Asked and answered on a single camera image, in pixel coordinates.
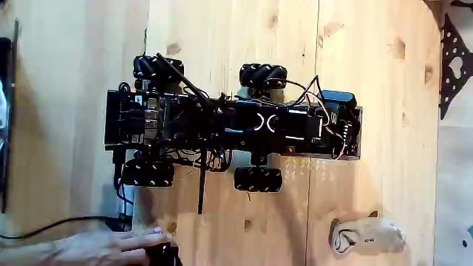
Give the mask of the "person's hand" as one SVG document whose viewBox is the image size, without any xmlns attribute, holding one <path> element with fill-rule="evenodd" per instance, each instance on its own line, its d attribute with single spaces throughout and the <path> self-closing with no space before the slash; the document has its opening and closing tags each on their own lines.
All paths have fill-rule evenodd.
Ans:
<svg viewBox="0 0 473 266">
<path fill-rule="evenodd" d="M 144 231 L 95 231 L 56 242 L 60 265 L 150 265 L 147 248 L 170 243 L 172 236 L 160 228 Z"/>
</svg>

